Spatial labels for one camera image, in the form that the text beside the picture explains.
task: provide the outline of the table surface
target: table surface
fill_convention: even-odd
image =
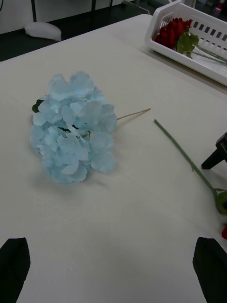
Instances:
[[[0,243],[26,237],[31,268],[18,303],[205,302],[192,266],[198,237],[224,249],[197,165],[226,131],[226,87],[144,46],[141,15],[0,64]],[[31,107],[56,73],[88,72],[115,105],[115,172],[62,186],[29,144]],[[226,187],[226,164],[204,172]]]

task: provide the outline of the white cushion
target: white cushion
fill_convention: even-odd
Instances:
[[[32,37],[61,41],[61,31],[53,24],[44,22],[29,23],[25,26],[25,31],[27,35],[30,35]]]

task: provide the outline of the rose stem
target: rose stem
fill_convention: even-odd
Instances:
[[[212,57],[208,57],[206,55],[202,55],[201,53],[197,53],[197,52],[192,52],[193,54],[197,55],[197,56],[201,56],[201,57],[204,57],[204,58],[207,58],[207,59],[210,59],[210,60],[213,60],[213,61],[216,61],[224,66],[227,66],[227,63],[224,62],[224,61],[221,61],[220,59],[217,59],[217,58],[212,58]]]
[[[150,108],[147,108],[147,109],[144,109],[140,112],[136,112],[136,113],[133,113],[133,114],[129,114],[129,115],[125,115],[123,117],[120,117],[120,118],[117,118],[117,120],[120,120],[120,119],[123,119],[123,118],[126,118],[126,117],[129,117],[129,116],[132,116],[132,115],[136,115],[136,114],[142,114],[142,113],[146,113],[150,110]]]
[[[216,190],[216,191],[227,191],[226,189],[222,189],[222,188],[214,188],[214,190]]]
[[[155,120],[155,124],[167,135],[167,137],[173,142],[173,144],[178,148],[178,150],[181,152],[181,154],[186,158],[186,160],[190,163],[193,170],[197,172],[197,174],[200,176],[200,178],[203,180],[203,182],[209,187],[209,189],[212,191],[212,194],[214,197],[216,197],[217,193],[216,190],[212,187],[212,185],[209,183],[209,181],[205,178],[205,176],[201,173],[201,171],[198,169],[198,167],[195,165],[195,163],[189,158],[189,156],[186,154],[186,152],[182,149],[182,147],[177,143],[177,141],[171,136],[171,134],[157,121]]]
[[[225,63],[227,63],[227,60],[226,60],[225,58],[223,58],[222,56],[219,56],[219,55],[217,55],[216,53],[213,53],[213,52],[211,52],[211,51],[208,51],[208,50],[206,50],[205,48],[203,48],[203,47],[201,47],[201,46],[199,46],[199,45],[196,45],[196,47],[197,47],[198,49],[200,49],[202,52],[205,52],[205,53],[207,53],[207,54],[209,54],[209,55],[211,55],[211,56],[214,56],[214,57],[216,57],[217,59],[220,59],[220,60],[224,61]]]

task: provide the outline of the white plastic basket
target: white plastic basket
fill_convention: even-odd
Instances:
[[[194,55],[191,59],[154,41],[160,28],[167,25],[173,18],[182,18],[183,21],[191,19],[190,32],[199,37],[199,46],[225,59],[227,59],[227,23],[177,0],[155,11],[145,37],[146,45],[153,50],[227,86],[226,66],[200,56]]]

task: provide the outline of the red rose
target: red rose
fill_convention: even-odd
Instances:
[[[162,27],[157,35],[155,42],[163,46],[174,49],[179,36],[191,25],[191,21],[183,22],[182,18],[175,18],[170,21],[166,27]]]

